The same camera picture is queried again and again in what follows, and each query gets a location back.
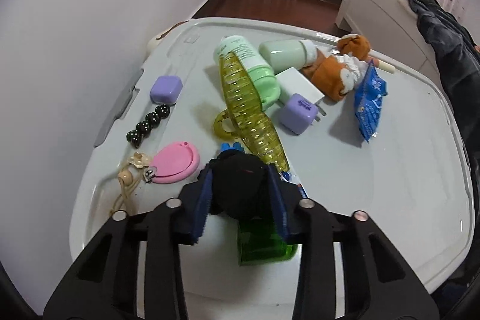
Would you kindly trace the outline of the green rectangular sharpener box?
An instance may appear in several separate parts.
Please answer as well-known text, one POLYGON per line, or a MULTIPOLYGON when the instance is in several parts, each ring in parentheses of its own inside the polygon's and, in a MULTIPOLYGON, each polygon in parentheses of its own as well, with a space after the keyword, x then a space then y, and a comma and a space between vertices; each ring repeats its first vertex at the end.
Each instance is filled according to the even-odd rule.
POLYGON ((283 241, 273 221, 258 218, 238 222, 237 246, 239 266, 286 262, 298 249, 296 244, 283 241))

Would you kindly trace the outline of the pink oval nail clipper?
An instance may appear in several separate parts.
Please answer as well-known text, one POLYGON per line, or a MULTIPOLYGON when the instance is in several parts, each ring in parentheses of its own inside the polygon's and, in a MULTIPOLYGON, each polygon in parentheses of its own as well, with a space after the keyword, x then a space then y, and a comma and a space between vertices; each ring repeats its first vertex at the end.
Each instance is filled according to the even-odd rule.
POLYGON ((173 142, 152 158, 145 170, 148 183, 173 184, 191 176, 200 163, 197 148, 187 141, 173 142))

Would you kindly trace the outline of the black sock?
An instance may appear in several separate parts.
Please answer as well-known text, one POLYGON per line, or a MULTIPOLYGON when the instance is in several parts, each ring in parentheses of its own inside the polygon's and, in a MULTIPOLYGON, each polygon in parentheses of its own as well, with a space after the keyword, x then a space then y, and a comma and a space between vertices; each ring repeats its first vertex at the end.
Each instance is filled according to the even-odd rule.
POLYGON ((228 149, 210 160, 209 168, 210 214, 225 214, 243 223, 272 223, 270 190, 279 181, 275 166, 254 154, 228 149))

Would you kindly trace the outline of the blue tissue packet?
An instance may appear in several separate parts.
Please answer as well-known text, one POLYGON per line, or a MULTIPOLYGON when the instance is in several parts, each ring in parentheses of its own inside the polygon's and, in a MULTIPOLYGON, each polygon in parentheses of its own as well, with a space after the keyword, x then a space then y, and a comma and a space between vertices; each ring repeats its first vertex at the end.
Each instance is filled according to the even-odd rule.
POLYGON ((383 98, 387 94, 385 80, 378 75, 374 64, 369 63, 364 79, 354 95, 355 118, 366 142, 377 134, 383 98))

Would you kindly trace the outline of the yellow plastic hair comb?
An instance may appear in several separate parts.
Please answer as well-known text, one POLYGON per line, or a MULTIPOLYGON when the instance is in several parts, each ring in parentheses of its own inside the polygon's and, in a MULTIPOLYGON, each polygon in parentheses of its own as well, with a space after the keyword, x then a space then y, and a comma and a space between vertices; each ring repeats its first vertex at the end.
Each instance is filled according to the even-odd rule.
POLYGON ((235 54, 221 56, 218 64, 226 109, 216 116, 213 131, 222 140, 239 139, 264 163, 278 171, 290 166, 277 130, 262 110, 260 96, 235 54))

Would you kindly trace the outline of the green cap lotion bottle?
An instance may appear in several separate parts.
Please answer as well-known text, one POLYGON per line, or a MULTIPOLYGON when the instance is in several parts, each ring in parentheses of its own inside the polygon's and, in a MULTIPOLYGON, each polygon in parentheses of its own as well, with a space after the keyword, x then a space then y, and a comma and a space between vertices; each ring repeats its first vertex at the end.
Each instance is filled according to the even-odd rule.
POLYGON ((264 60, 258 49, 247 38, 239 35, 223 37, 214 51, 214 61, 232 52, 250 77, 261 100, 262 110, 267 110, 281 95, 281 88, 272 67, 264 60))

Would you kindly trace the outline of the pale green small bottle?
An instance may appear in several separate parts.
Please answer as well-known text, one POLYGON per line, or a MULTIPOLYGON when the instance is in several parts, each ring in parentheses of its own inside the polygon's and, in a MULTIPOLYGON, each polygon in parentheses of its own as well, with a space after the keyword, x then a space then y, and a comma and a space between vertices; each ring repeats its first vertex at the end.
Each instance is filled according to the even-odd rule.
POLYGON ((317 47, 311 40, 270 40, 259 44, 259 53, 274 74, 289 68, 297 70, 317 59, 317 47))

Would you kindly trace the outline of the white ointment tube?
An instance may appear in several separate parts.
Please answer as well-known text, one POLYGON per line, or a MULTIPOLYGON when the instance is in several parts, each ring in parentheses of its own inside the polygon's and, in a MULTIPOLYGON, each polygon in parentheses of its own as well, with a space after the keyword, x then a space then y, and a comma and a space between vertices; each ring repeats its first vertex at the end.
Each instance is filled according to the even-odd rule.
POLYGON ((308 194, 304 186, 301 184, 299 176, 293 169, 290 169, 289 171, 282 171, 281 178, 290 184, 294 184, 298 188, 302 198, 308 198, 308 194))

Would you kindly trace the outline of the black bead hair clip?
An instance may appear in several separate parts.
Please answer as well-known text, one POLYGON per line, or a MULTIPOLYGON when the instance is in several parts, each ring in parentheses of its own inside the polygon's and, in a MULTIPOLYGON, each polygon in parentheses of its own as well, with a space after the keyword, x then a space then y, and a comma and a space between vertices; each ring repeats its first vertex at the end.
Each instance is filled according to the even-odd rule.
POLYGON ((153 111, 147 113, 143 121, 139 122, 135 128, 126 134, 126 140, 134 149, 138 149, 143 140, 147 138, 153 129, 160 126, 161 122, 168 118, 171 113, 170 106, 160 104, 153 111))

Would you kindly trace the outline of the purple cube charger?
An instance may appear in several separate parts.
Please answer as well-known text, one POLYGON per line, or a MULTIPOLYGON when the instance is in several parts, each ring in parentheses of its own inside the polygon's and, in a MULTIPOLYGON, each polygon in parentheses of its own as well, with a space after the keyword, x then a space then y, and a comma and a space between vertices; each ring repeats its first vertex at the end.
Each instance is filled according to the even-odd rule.
POLYGON ((278 122, 291 133, 299 136, 314 121, 319 122, 326 112, 298 93, 294 93, 278 112, 278 122))

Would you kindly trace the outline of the blue toy building block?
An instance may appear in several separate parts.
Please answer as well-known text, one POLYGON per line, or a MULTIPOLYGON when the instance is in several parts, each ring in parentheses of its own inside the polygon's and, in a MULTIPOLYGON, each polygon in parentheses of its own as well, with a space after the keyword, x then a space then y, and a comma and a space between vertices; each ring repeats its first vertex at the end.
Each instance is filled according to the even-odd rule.
POLYGON ((244 153, 245 149, 243 148, 242 144, 239 142, 233 142, 232 144, 228 142, 224 142, 220 145, 220 151, 223 153, 224 151, 235 150, 244 153))

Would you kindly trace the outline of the purple earbud case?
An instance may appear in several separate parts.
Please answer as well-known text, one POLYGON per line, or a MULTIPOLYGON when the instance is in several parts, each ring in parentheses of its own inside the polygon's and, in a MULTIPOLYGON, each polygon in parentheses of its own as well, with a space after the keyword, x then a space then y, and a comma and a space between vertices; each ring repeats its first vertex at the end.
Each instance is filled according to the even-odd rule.
POLYGON ((150 99, 156 104, 174 105, 183 89, 179 76, 159 76, 151 87, 150 99))

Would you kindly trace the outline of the orange plush animal toy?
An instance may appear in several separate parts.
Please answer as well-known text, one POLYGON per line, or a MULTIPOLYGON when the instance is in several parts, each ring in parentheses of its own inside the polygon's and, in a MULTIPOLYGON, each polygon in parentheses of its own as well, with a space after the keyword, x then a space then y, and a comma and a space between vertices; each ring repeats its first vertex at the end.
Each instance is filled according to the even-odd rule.
POLYGON ((320 53, 314 63, 301 69, 302 74, 327 98, 342 101, 358 88, 368 70, 368 63, 347 55, 320 53))

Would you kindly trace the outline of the brown plush head pen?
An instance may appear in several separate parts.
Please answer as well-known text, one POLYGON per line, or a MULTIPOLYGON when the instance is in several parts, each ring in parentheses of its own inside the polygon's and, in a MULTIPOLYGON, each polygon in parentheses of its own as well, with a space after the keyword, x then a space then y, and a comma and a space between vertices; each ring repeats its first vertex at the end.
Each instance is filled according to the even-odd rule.
POLYGON ((358 60, 372 62, 376 68, 391 74, 395 73, 396 68, 387 62, 383 62, 370 55, 371 46, 368 39, 356 33, 347 34, 337 41, 337 50, 340 54, 355 56, 358 60))

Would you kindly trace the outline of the white bed frame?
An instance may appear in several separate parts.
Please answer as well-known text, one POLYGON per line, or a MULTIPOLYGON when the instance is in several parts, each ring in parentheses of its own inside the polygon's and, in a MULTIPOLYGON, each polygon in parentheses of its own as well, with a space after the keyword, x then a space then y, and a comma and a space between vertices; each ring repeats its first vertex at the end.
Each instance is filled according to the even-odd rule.
POLYGON ((419 33, 416 18, 398 0, 343 0, 335 24, 367 37, 373 50, 441 85, 433 48, 419 33))

